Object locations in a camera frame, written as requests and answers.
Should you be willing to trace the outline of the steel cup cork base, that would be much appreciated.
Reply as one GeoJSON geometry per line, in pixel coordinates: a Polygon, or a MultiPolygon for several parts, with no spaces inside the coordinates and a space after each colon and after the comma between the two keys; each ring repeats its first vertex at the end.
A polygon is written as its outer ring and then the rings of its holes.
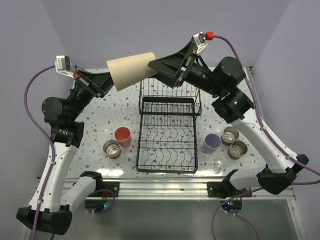
{"type": "Polygon", "coordinates": [[[110,139],[104,143],[103,151],[110,159],[117,159],[122,152],[119,143],[113,139],[110,139]]]}

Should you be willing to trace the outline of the beige plastic cup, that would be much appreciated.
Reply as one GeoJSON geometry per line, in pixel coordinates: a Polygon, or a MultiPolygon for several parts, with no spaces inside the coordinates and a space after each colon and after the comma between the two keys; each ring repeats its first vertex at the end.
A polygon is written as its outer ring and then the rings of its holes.
{"type": "Polygon", "coordinates": [[[156,59],[153,52],[107,60],[107,68],[116,90],[119,92],[158,72],[149,67],[150,61],[156,59]]]}

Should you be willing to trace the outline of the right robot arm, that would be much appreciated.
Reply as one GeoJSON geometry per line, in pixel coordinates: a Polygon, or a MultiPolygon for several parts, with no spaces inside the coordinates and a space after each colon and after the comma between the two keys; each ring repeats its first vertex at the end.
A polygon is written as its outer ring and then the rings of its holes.
{"type": "Polygon", "coordinates": [[[224,57],[214,69],[205,64],[201,52],[216,37],[212,32],[196,34],[180,51],[151,60],[148,67],[168,87],[180,87],[186,82],[210,94],[219,117],[240,131],[262,156],[263,167],[234,169],[224,177],[218,188],[222,198],[235,196],[246,188],[262,188],[278,195],[295,182],[309,159],[286,147],[268,128],[261,117],[256,94],[247,96],[239,89],[247,75],[237,54],[224,57]]]}

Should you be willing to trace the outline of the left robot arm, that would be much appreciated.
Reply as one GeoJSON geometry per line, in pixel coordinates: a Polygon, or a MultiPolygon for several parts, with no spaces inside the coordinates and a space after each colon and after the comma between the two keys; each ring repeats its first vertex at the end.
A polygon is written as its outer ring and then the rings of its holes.
{"type": "Polygon", "coordinates": [[[66,176],[84,135],[84,122],[77,117],[93,98],[103,98],[114,83],[109,72],[89,73],[76,70],[71,74],[74,87],[67,98],[48,97],[41,106],[44,121],[51,127],[44,136],[49,142],[47,161],[38,187],[27,207],[20,207],[16,218],[36,232],[64,235],[69,229],[73,212],[89,195],[106,194],[113,200],[118,192],[105,188],[102,175],[84,171],[65,194],[62,193],[66,176]]]}

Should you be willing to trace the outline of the red pink plastic cup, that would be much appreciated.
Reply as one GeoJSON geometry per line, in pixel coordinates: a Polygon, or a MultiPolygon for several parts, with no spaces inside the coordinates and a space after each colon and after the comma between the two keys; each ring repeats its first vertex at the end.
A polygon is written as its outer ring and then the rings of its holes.
{"type": "Polygon", "coordinates": [[[119,127],[114,132],[115,140],[124,148],[131,145],[131,131],[127,127],[119,127]]]}

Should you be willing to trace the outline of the purple plastic cup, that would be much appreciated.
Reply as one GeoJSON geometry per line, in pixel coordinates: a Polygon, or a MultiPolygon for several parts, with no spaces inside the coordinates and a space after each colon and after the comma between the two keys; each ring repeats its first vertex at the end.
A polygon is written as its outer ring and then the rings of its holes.
{"type": "Polygon", "coordinates": [[[203,141],[203,151],[206,154],[214,153],[222,144],[221,137],[217,134],[208,134],[203,141]]]}

